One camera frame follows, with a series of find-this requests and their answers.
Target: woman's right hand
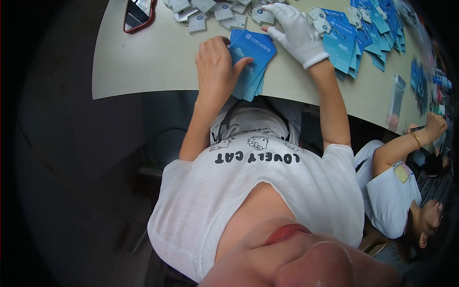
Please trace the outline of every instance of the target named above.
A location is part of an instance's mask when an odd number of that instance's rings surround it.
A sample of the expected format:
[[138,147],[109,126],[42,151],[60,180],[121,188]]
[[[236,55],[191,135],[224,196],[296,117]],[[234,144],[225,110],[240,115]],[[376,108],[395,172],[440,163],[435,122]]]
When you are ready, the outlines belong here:
[[276,17],[285,34],[275,27],[261,29],[277,40],[305,70],[330,56],[325,52],[319,33],[306,14],[293,6],[281,3],[263,5],[262,8]]
[[437,140],[447,127],[446,120],[441,115],[429,112],[427,114],[425,128],[423,128],[429,141],[428,144]]

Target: dark background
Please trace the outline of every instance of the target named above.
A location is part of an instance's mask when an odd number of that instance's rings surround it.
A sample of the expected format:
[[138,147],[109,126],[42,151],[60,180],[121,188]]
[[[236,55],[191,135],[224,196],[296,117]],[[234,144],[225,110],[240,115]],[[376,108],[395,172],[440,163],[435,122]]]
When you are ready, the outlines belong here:
[[[17,197],[13,168],[13,131],[22,85],[36,49],[47,28],[67,3],[60,1],[24,1],[1,3],[1,283],[3,286],[41,284],[56,286],[49,270],[37,253],[25,226]],[[428,30],[438,41],[448,66],[448,78],[457,87],[458,53],[454,42],[454,17],[444,16],[452,1],[412,1]],[[456,259],[457,247],[450,255]],[[440,266],[434,285],[448,282],[456,272],[454,264]]]

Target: woman's left hand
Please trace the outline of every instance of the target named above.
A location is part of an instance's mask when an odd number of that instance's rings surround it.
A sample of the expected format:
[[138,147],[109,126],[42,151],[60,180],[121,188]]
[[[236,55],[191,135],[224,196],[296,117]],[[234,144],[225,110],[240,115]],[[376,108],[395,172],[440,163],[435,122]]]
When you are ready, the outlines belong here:
[[197,102],[215,112],[220,111],[230,97],[242,69],[253,61],[245,57],[232,67],[229,44],[226,37],[210,38],[199,45],[195,56],[199,83]]

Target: gold bracelet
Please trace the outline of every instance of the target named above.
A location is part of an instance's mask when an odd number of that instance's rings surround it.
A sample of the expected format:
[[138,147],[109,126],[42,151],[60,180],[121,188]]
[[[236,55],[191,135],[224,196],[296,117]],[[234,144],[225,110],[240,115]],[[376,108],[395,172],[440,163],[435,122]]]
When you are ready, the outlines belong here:
[[413,131],[410,131],[409,133],[412,134],[414,138],[416,139],[416,141],[418,142],[418,150],[419,150],[421,148],[421,144],[419,143],[418,136]]

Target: lips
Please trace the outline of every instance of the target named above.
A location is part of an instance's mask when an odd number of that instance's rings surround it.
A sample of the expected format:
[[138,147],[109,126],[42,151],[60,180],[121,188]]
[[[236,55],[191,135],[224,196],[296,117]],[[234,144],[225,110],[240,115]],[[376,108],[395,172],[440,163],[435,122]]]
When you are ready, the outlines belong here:
[[276,229],[271,235],[265,240],[263,246],[271,245],[279,241],[285,241],[292,238],[298,233],[312,234],[308,228],[298,223],[287,224]]

